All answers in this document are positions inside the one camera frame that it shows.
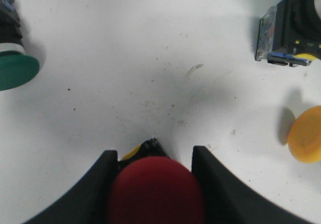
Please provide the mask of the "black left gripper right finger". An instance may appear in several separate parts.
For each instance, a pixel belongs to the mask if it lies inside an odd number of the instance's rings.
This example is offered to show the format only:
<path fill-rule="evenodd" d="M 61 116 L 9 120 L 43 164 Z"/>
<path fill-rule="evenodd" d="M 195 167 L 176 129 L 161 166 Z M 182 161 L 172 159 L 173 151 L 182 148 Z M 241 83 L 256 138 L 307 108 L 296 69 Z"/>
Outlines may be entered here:
<path fill-rule="evenodd" d="M 194 146 L 192 173 L 205 197 L 206 223 L 307 223 L 255 192 L 205 146 Z"/>

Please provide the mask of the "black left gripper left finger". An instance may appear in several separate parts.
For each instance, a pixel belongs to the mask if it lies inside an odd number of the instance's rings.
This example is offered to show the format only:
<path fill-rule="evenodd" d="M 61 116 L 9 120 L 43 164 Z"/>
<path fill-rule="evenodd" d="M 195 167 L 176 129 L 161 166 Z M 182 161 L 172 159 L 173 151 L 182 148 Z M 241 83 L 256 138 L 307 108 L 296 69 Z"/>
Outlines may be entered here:
<path fill-rule="evenodd" d="M 117 152 L 104 151 L 69 191 L 26 223 L 108 223 L 107 196 L 117 173 Z"/>

